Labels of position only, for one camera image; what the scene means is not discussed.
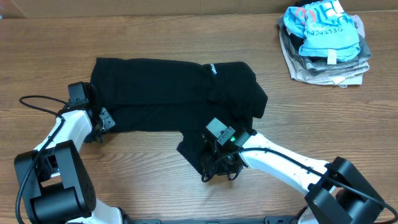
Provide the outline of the black polo shirt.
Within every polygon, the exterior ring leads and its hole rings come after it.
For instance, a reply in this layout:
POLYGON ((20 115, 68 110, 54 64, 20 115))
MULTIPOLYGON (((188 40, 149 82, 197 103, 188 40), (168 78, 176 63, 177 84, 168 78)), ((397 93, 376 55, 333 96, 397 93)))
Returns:
POLYGON ((244 62, 198 64, 147 58, 97 58, 90 83, 113 133, 180 131, 177 151, 198 172, 205 126, 218 118, 234 129, 251 128, 264 114, 267 95, 244 62))

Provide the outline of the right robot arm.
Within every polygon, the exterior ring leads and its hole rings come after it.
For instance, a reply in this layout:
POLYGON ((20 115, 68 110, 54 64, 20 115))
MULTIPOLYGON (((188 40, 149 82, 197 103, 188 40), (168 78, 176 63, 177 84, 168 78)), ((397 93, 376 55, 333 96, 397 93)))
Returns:
POLYGON ((292 223, 376 223, 385 209, 397 222, 397 210, 388 205, 348 160, 333 162, 301 156, 274 144, 253 129, 205 129, 210 152, 202 157, 202 180, 216 174, 239 174, 243 167, 261 170, 304 196, 304 211, 292 223))

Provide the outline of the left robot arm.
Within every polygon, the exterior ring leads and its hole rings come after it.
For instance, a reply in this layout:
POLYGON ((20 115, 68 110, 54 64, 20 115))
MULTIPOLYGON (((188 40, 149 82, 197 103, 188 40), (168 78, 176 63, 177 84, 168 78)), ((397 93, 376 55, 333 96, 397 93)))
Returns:
POLYGON ((101 138, 114 126, 94 99, 95 87, 78 82, 68 86, 69 100, 55 113, 55 125, 32 151, 19 154, 14 167, 19 183, 15 213, 21 207, 31 223, 132 223, 121 208, 96 198, 95 188, 80 157, 84 142, 101 138))

